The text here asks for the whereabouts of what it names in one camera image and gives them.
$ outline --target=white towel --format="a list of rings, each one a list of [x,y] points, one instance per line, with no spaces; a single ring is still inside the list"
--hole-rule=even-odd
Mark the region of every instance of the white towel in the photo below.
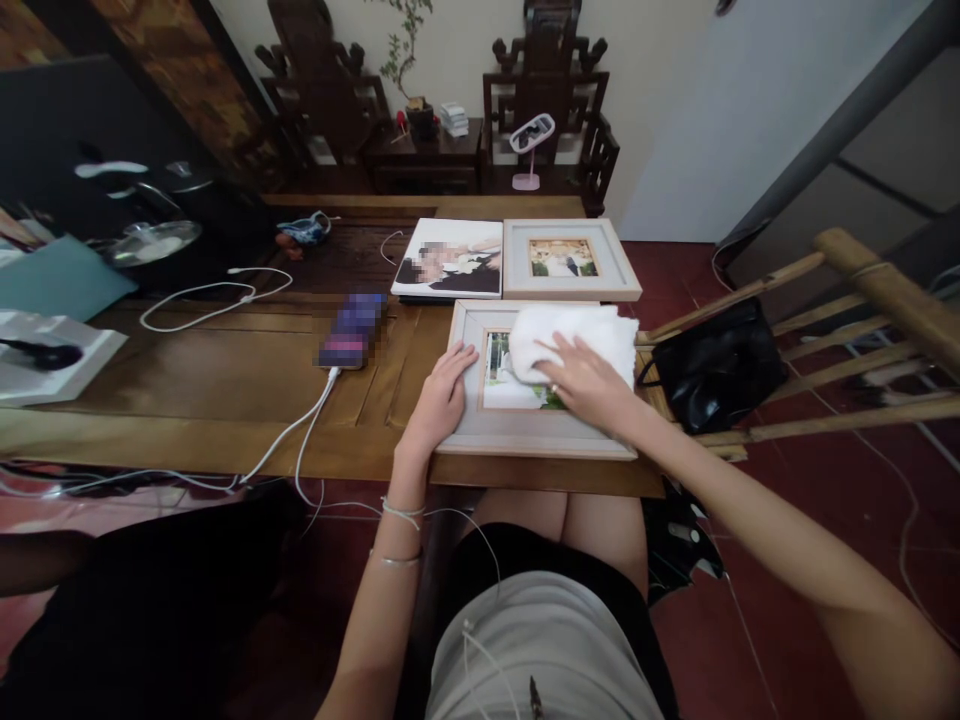
[[[616,305],[601,307],[570,307],[563,305],[530,305],[517,314],[510,331],[510,358],[513,372],[521,382],[539,385],[550,379],[534,364],[550,360],[563,365],[560,356],[537,344],[537,340],[551,347],[556,343],[553,333],[559,332],[568,342],[579,337],[600,357],[606,360],[633,387],[633,369],[636,351],[633,343],[640,322],[617,315]]]

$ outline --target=bamboo chair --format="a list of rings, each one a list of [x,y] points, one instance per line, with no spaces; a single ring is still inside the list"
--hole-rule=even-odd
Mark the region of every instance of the bamboo chair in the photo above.
[[[777,323],[772,328],[773,334],[779,337],[864,304],[871,305],[876,314],[867,320],[835,330],[818,340],[781,352],[785,361],[793,361],[824,348],[848,343],[885,327],[897,328],[905,339],[809,375],[793,377],[767,400],[768,403],[915,357],[925,357],[951,377],[960,378],[960,316],[925,293],[896,267],[881,260],[845,230],[827,230],[814,239],[813,245],[816,252],[811,255],[655,330],[641,331],[637,335],[638,365],[643,367],[650,362],[651,352],[657,343],[679,334],[684,327],[725,310],[741,300],[803,277],[826,263],[840,273],[844,280],[853,286],[855,292]],[[659,379],[655,366],[650,369],[648,378]],[[647,388],[645,392],[647,401],[661,415],[676,422],[661,388]],[[944,397],[943,393],[936,393],[932,394],[931,399],[896,407],[730,430],[699,435],[697,439],[720,457],[730,462],[738,462],[747,458],[745,445],[761,440],[923,422],[946,417],[960,417],[960,395]]]

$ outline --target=bracelet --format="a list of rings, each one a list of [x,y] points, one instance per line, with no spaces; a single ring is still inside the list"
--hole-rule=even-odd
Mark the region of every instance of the bracelet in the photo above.
[[[373,556],[373,550],[370,550],[370,556]],[[420,552],[417,553],[416,557],[412,557],[409,560],[395,560],[394,558],[380,558],[380,562],[389,567],[404,568],[411,567],[420,562],[420,558],[423,557],[423,548],[420,548]]]
[[[403,510],[397,510],[396,508],[390,507],[390,505],[387,503],[387,496],[386,496],[386,495],[384,495],[384,496],[381,497],[380,499],[383,501],[383,512],[384,512],[384,514],[397,515],[397,516],[399,516],[399,517],[402,517],[404,520],[406,520],[406,521],[409,522],[411,525],[413,525],[413,526],[417,529],[417,532],[420,532],[420,525],[417,523],[416,520],[414,520],[414,518],[415,518],[415,517],[418,517],[418,516],[420,516],[420,515],[423,515],[424,510],[427,509],[426,506],[420,508],[419,510],[413,510],[413,511],[411,511],[411,512],[405,512],[405,511],[403,511]]]

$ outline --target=door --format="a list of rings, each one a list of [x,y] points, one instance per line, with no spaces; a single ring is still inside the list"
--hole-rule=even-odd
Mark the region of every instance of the door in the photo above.
[[[740,0],[654,139],[623,240],[723,240],[930,0]]]

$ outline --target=person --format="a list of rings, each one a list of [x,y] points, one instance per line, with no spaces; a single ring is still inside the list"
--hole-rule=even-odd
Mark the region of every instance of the person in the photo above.
[[[500,245],[499,238],[472,245],[428,242],[416,259],[403,259],[397,282],[426,284],[431,290],[499,293]]]
[[[657,462],[813,605],[868,717],[960,717],[957,656],[883,575],[666,422],[582,341],[554,340],[562,366],[539,367],[566,407]],[[462,373],[477,357],[457,343],[424,382],[394,451],[385,512],[318,720],[394,714],[420,575],[427,463],[460,421]],[[483,534],[471,529],[460,541],[441,591],[446,626],[427,718],[677,717],[644,602],[639,500],[490,490],[473,520]]]

